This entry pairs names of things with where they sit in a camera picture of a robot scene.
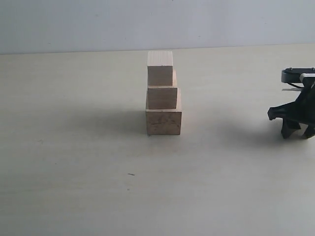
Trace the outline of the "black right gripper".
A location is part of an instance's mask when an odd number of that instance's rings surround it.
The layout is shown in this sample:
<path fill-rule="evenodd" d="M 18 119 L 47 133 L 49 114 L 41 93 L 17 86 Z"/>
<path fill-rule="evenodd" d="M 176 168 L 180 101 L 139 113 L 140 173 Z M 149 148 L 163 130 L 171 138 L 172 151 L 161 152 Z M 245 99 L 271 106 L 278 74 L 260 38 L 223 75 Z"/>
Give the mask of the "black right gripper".
<path fill-rule="evenodd" d="M 300 130 L 300 124 L 307 125 L 302 137 L 312 138 L 315 135 L 315 86 L 304 87 L 295 101 L 269 108 L 269 120 L 283 118 L 282 137 L 289 138 Z"/>

